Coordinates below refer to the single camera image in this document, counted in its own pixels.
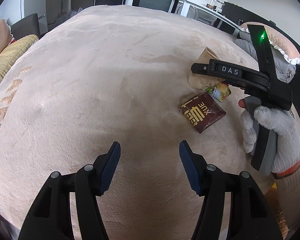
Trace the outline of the white gloved right hand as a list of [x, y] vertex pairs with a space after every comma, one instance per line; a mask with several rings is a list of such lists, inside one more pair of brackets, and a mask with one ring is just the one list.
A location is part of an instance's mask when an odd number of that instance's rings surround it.
[[258, 106], [251, 116], [244, 110], [240, 117], [243, 127], [243, 148], [251, 153], [257, 141], [253, 120], [259, 125], [277, 133], [277, 152], [271, 172], [286, 177], [300, 166], [300, 125], [288, 111]]

